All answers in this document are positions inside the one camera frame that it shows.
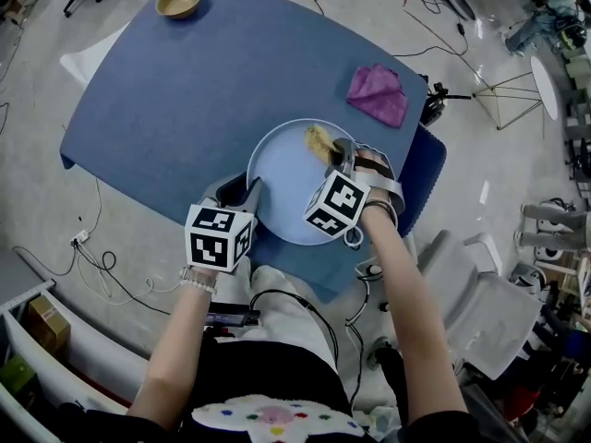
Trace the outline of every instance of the purple cloth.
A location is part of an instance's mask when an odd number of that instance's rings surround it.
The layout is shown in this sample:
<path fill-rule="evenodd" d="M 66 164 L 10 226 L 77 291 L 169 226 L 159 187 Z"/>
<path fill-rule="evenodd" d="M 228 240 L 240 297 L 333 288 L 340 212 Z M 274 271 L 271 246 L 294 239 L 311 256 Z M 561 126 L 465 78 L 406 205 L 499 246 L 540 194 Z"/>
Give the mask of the purple cloth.
<path fill-rule="evenodd" d="M 394 128 L 401 126 L 408 107 L 398 74 L 380 64 L 360 67 L 355 72 L 347 101 Z"/>

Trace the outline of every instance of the bowl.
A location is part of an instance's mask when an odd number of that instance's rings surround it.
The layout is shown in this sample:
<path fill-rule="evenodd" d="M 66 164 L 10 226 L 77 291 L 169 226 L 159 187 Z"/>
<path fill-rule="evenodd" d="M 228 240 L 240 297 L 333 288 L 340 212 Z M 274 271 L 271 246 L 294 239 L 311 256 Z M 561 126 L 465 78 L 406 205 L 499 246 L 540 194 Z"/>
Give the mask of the bowl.
<path fill-rule="evenodd" d="M 156 11 L 168 18 L 186 18 L 197 9 L 199 0 L 157 0 Z"/>

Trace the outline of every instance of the floor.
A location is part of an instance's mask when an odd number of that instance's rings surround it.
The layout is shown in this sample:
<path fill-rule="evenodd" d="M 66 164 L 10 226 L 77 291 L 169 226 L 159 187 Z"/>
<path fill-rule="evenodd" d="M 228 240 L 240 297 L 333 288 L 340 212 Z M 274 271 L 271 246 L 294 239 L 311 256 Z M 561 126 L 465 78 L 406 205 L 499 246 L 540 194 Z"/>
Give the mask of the floor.
<path fill-rule="evenodd" d="M 68 241 L 97 217 L 99 199 L 95 181 L 79 168 L 65 171 L 58 150 L 68 121 L 82 95 L 82 88 L 59 65 L 64 53 L 84 49 L 129 22 L 148 0 L 84 0 L 73 16 L 62 15 L 66 0 L 40 0 L 25 24 L 20 45 L 4 82 L 0 103 L 10 102 L 6 127 L 0 136 L 0 247 L 22 245 L 32 250 L 54 271 L 64 271 L 71 260 Z M 294 0 L 317 10 L 314 0 Z M 356 31 L 393 54 L 417 53 L 441 42 L 403 12 L 405 0 L 319 0 L 326 16 Z M 464 23 L 469 49 L 464 59 L 429 51 L 404 61 L 416 72 L 441 81 L 450 93 L 473 93 L 488 84 L 527 72 L 526 58 L 511 57 L 504 50 L 499 31 L 525 18 L 518 0 L 468 0 L 477 21 Z M 404 8 L 420 18 L 457 51 L 464 49 L 457 17 L 446 7 L 435 15 L 420 0 L 408 0 Z M 0 29 L 0 56 L 12 51 L 18 36 L 14 28 Z M 548 48 L 540 47 L 557 83 L 564 77 Z M 4 67 L 0 66 L 0 76 Z M 523 87 L 532 87 L 525 79 Z M 508 120 L 520 101 L 504 102 Z M 4 109 L 0 108 L 0 117 Z M 431 131 L 447 147 L 448 157 L 440 180 L 419 219 L 415 236 L 419 247 L 441 229 L 465 238 L 488 232 L 501 253 L 506 272 L 518 259 L 512 235 L 520 224 L 519 206 L 544 198 L 577 199 L 568 181 L 561 143 L 561 120 L 551 121 L 540 109 L 499 132 L 476 101 L 450 101 L 443 117 Z M 114 270 L 132 292 L 146 290 L 145 278 L 156 288 L 175 283 L 184 265 L 182 227 L 100 184 L 102 213 L 97 229 L 86 244 L 95 255 L 111 250 L 117 254 Z M 486 267 L 484 258 L 477 260 Z M 95 291 L 100 291 L 96 273 L 82 264 L 82 273 Z M 40 269 L 44 277 L 51 276 Z M 57 277 L 58 290 L 90 321 L 120 341 L 148 353 L 165 323 L 165 316 L 138 304 L 112 306 L 85 288 L 76 268 Z M 115 302 L 126 296 L 109 283 Z M 298 283 L 302 293 L 310 292 Z M 356 283 L 321 310 L 336 325 L 343 356 L 340 373 L 348 392 L 355 385 L 357 357 L 341 331 L 344 317 L 353 315 L 363 297 Z M 389 318 L 378 311 L 383 297 L 379 283 L 372 285 L 366 314 L 359 327 L 367 343 L 392 334 Z M 170 310 L 175 292 L 152 293 L 144 300 Z M 381 372 L 366 372 L 357 403 L 361 408 L 392 402 Z"/>

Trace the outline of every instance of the white shelf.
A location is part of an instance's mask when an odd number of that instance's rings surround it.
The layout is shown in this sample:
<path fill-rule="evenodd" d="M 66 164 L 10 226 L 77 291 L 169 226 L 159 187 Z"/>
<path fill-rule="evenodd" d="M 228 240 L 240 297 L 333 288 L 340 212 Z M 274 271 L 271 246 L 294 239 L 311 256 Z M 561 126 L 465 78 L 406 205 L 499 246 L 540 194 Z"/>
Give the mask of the white shelf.
<path fill-rule="evenodd" d="M 67 361 L 114 395 L 132 402 L 148 361 L 110 340 L 74 314 L 49 292 L 42 292 L 70 324 Z"/>
<path fill-rule="evenodd" d="M 35 418 L 20 405 L 14 397 L 0 384 L 0 408 L 6 416 L 20 428 L 27 437 L 38 443 L 60 443 L 47 428 L 41 425 Z"/>
<path fill-rule="evenodd" d="M 3 314 L 14 353 L 20 354 L 37 373 L 44 397 L 55 407 L 77 401 L 85 410 L 125 414 L 127 409 L 101 394 L 63 367 L 24 330 L 10 312 Z"/>

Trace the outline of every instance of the blue tablecloth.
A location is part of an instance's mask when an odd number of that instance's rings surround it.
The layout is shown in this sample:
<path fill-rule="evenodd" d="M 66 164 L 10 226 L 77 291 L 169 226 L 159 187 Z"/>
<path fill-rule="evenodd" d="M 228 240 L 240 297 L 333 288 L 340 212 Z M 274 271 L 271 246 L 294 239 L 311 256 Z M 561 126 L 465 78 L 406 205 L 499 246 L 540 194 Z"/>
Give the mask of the blue tablecloth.
<path fill-rule="evenodd" d="M 286 0 L 202 0 L 194 17 L 178 21 L 159 16 L 154 3 L 140 10 L 84 92 L 61 146 L 66 167 L 77 163 L 184 224 L 206 186 L 246 170 L 264 135 L 312 117 L 386 152 L 401 174 L 427 86 L 378 46 Z M 375 63 L 399 75 L 409 100 L 399 129 L 345 101 L 355 70 Z M 367 256 L 341 242 L 305 247 L 264 230 L 259 236 L 254 260 L 308 281 L 323 300 L 348 286 Z"/>

